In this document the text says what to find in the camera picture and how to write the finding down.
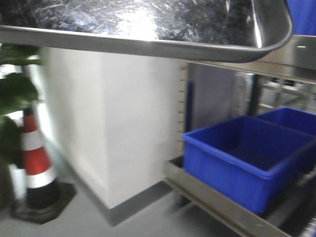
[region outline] blue plastic crate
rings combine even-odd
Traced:
[[[247,116],[183,138],[184,169],[254,213],[316,158],[313,136]]]
[[[281,107],[256,118],[316,136],[316,116],[307,112]]]
[[[316,0],[287,0],[294,34],[316,36]]]

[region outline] traffic cone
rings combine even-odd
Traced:
[[[46,153],[32,108],[23,111],[22,150],[27,195],[13,205],[17,219],[39,224],[59,216],[76,194],[72,184],[57,181],[57,174]]]

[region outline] stainless steel shelf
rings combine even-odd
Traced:
[[[242,237],[291,237],[289,233],[299,233],[293,235],[299,236],[308,225],[310,219],[303,226],[296,225],[299,230],[283,231],[288,229],[289,220],[295,221],[292,216],[298,206],[307,199],[315,199],[315,172],[303,176],[286,192],[289,194],[270,206],[267,213],[258,216],[185,172],[182,162],[183,158],[179,157],[165,163],[165,182]]]
[[[282,48],[250,63],[193,63],[316,84],[316,37],[294,35]]]

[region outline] white wall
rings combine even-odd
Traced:
[[[43,132],[113,208],[162,177],[176,155],[180,64],[170,59],[47,49],[36,73]]]

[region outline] metal tray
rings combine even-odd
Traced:
[[[304,227],[316,213],[315,171],[303,175],[271,203],[266,213],[258,216],[185,172],[182,163],[182,157],[165,163],[165,182],[240,236],[310,236],[306,235]]]
[[[286,0],[2,0],[0,42],[248,62],[292,35]]]

